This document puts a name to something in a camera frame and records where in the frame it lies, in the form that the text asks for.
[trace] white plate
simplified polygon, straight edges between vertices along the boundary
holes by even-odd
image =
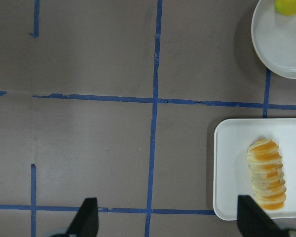
[[[215,130],[214,211],[223,220],[237,219],[238,195],[251,195],[247,149],[259,138],[272,138],[280,147],[285,205],[266,211],[271,218],[296,217],[296,118],[228,119]]]
[[[296,15],[274,9],[275,0],[260,0],[253,14],[251,36],[260,60],[276,74],[296,79]]]

